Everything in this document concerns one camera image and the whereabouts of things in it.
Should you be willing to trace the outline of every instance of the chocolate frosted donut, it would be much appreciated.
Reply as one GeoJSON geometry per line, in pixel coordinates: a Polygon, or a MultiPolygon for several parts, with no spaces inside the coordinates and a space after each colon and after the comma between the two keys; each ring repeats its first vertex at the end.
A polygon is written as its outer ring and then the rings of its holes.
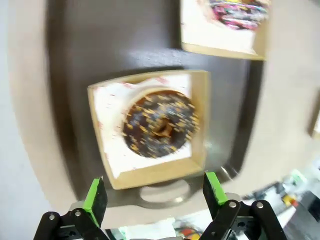
{"type": "Polygon", "coordinates": [[[146,158],[171,154],[199,129],[195,107],[174,90],[149,93],[128,111],[122,134],[126,145],[146,158]]]}

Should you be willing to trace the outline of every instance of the green tape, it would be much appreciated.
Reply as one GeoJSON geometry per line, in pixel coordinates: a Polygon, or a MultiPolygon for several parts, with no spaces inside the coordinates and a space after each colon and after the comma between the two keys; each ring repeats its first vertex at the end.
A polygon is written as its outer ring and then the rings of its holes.
{"type": "Polygon", "coordinates": [[[91,216],[94,224],[99,227],[98,221],[94,215],[94,212],[92,210],[93,204],[96,199],[96,194],[98,190],[98,185],[99,185],[100,178],[95,178],[91,184],[91,187],[88,191],[88,194],[86,195],[86,198],[83,203],[83,209],[91,216]]]}
{"type": "Polygon", "coordinates": [[[228,201],[228,197],[222,189],[217,175],[214,172],[206,172],[205,174],[210,182],[216,201],[219,205],[223,205],[228,201]]]}

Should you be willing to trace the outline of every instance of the donut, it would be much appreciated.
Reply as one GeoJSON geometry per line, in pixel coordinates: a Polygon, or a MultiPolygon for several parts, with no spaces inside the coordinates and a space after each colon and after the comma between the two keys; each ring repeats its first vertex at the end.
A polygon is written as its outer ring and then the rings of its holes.
{"type": "Polygon", "coordinates": [[[199,129],[195,106],[184,94],[160,90],[146,94],[128,110],[122,134],[129,149],[146,158],[171,154],[199,129]]]}

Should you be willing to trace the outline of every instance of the black device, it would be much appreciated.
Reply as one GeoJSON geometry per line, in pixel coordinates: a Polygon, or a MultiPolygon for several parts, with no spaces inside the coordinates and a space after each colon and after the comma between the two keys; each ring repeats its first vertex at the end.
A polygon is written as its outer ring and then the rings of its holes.
{"type": "MultiPolygon", "coordinates": [[[[204,174],[203,194],[212,222],[199,240],[227,240],[233,232],[243,232],[249,240],[287,240],[266,200],[255,201],[251,206],[242,201],[228,200],[214,172],[204,174]]],[[[103,180],[95,179],[84,202],[87,204],[63,216],[57,212],[46,212],[34,240],[108,240],[100,229],[107,201],[103,180]]]]}

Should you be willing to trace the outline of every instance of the bolt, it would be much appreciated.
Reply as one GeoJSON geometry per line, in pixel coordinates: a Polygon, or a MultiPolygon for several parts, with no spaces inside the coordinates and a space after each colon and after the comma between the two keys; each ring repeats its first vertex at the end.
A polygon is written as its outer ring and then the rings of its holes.
{"type": "Polygon", "coordinates": [[[264,205],[261,202],[258,202],[256,206],[258,207],[258,209],[262,209],[264,207],[264,205]]]}
{"type": "Polygon", "coordinates": [[[235,208],[237,206],[237,204],[234,202],[234,201],[231,201],[230,203],[229,203],[229,207],[230,208],[235,208]]]}

